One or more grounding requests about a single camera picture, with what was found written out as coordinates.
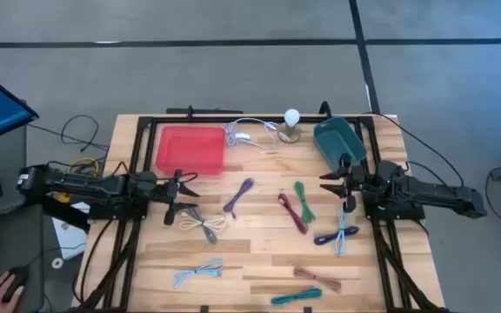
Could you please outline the teal plastic bin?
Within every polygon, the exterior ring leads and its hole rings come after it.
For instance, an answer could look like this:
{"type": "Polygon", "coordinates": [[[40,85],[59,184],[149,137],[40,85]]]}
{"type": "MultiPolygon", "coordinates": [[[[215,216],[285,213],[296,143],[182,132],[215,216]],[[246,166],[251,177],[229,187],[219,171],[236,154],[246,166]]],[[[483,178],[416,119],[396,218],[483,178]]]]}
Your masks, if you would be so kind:
{"type": "Polygon", "coordinates": [[[343,154],[350,157],[351,165],[359,165],[367,155],[363,142],[343,117],[333,117],[316,125],[313,141],[332,171],[339,168],[343,154]]]}

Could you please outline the red plastic bin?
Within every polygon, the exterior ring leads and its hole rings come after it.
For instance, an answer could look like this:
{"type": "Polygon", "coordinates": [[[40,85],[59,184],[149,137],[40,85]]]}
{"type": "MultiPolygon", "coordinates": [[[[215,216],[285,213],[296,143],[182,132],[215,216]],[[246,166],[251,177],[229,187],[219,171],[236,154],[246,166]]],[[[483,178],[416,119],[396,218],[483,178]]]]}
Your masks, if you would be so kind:
{"type": "Polygon", "coordinates": [[[211,126],[164,126],[160,132],[156,167],[164,174],[176,170],[220,175],[224,167],[225,132],[211,126]]]}

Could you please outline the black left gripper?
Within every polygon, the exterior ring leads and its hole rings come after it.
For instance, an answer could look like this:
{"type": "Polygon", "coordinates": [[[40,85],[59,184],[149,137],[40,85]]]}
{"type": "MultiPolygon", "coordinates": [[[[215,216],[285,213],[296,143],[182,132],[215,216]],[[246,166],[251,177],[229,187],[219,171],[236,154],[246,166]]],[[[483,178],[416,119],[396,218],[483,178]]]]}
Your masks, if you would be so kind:
{"type": "Polygon", "coordinates": [[[168,178],[164,184],[157,186],[156,201],[158,203],[165,203],[168,205],[168,209],[164,215],[164,225],[172,225],[174,223],[175,215],[181,210],[188,210],[197,207],[197,204],[195,203],[175,202],[178,192],[186,196],[199,197],[199,195],[190,190],[185,183],[180,183],[181,175],[182,171],[176,170],[172,178],[168,178]]]}

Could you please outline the white paper sheet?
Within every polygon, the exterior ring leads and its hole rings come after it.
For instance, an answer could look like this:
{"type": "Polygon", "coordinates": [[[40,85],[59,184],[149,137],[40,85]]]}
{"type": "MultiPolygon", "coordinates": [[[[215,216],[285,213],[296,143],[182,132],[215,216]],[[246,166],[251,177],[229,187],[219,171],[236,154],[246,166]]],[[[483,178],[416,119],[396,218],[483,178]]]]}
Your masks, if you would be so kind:
{"type": "Polygon", "coordinates": [[[52,222],[63,260],[70,260],[84,253],[88,238],[84,230],[55,217],[52,218],[52,222]]]}

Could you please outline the brass lamp with white bulb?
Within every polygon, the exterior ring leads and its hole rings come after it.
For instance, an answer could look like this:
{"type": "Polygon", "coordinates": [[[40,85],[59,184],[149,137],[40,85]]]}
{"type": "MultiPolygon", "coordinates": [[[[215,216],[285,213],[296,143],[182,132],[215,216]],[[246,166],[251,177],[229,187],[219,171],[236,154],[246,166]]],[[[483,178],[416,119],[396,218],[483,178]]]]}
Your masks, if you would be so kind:
{"type": "Polygon", "coordinates": [[[298,126],[300,113],[295,109],[288,109],[284,113],[284,122],[277,128],[278,137],[285,143],[296,143],[301,138],[301,129],[298,126]]]}

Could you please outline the grey side desk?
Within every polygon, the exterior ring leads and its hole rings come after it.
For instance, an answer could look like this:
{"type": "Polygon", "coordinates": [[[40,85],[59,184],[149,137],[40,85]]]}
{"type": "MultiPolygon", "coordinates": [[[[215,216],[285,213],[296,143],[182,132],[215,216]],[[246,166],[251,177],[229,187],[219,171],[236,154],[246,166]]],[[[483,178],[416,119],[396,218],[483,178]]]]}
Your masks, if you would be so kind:
{"type": "Polygon", "coordinates": [[[17,313],[36,311],[43,304],[41,262],[31,260],[42,249],[43,219],[39,208],[23,205],[16,188],[19,171],[26,166],[26,137],[25,127],[0,136],[0,277],[11,268],[29,266],[17,313]]]}

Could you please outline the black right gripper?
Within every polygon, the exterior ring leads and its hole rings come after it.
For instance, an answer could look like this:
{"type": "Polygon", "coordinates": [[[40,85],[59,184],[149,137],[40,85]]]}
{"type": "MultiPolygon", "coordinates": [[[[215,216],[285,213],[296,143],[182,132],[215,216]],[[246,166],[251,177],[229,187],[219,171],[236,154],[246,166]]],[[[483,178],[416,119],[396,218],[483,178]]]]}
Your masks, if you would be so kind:
{"type": "Polygon", "coordinates": [[[351,213],[357,207],[357,200],[352,195],[353,191],[361,191],[364,184],[364,167],[351,164],[351,156],[344,153],[339,160],[340,167],[328,174],[322,175],[322,180],[339,180],[344,179],[341,184],[321,184],[322,189],[328,190],[336,196],[344,196],[344,213],[351,213]]]}

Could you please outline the black computer mouse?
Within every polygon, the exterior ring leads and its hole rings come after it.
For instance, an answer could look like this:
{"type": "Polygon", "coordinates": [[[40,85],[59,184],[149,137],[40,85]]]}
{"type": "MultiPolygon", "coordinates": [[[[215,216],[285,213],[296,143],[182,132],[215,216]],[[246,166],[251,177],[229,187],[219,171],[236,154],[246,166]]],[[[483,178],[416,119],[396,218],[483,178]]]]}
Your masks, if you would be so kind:
{"type": "Polygon", "coordinates": [[[3,295],[2,302],[8,303],[12,298],[15,291],[24,286],[28,281],[29,267],[28,266],[17,266],[10,268],[8,270],[9,274],[14,277],[13,282],[10,284],[9,288],[5,291],[3,295]]]}

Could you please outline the black aluminium table frame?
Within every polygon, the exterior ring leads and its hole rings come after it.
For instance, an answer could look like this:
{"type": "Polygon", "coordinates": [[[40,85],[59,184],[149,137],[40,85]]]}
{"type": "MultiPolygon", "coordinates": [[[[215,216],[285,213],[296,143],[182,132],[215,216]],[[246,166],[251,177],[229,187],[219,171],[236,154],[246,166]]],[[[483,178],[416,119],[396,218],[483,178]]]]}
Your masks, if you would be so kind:
{"type": "Polygon", "coordinates": [[[213,219],[244,179],[255,182],[228,216],[217,243],[208,243],[199,228],[164,225],[166,206],[152,203],[140,226],[132,279],[126,283],[117,277],[112,302],[120,304],[122,294],[128,294],[133,312],[195,312],[203,305],[210,313],[274,312],[273,297],[315,286],[294,276],[293,270],[303,267],[336,278],[342,288],[324,289],[316,300],[289,303],[287,312],[311,307],[314,313],[385,313],[388,302],[400,304],[397,275],[381,275],[371,221],[362,207],[347,218],[359,232],[347,239],[344,256],[336,256],[329,244],[313,242],[316,234],[337,229],[341,205],[320,187],[328,168],[312,131],[322,117],[304,117],[303,136],[294,144],[267,133],[265,115],[237,120],[258,146],[226,150],[221,175],[201,176],[190,184],[204,218],[213,219]]]}

